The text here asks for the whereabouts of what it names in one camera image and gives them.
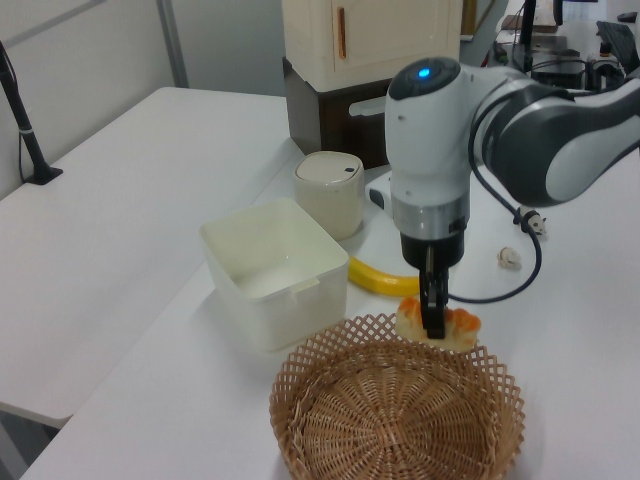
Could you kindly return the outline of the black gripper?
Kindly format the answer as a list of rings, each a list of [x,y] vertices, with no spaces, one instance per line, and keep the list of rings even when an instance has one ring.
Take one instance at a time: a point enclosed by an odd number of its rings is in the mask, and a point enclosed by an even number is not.
[[[430,339],[445,337],[445,307],[447,287],[443,276],[427,273],[427,253],[433,252],[436,272],[456,265],[464,255],[464,233],[459,232],[440,240],[419,240],[400,234],[402,255],[405,261],[419,270],[420,313]]]

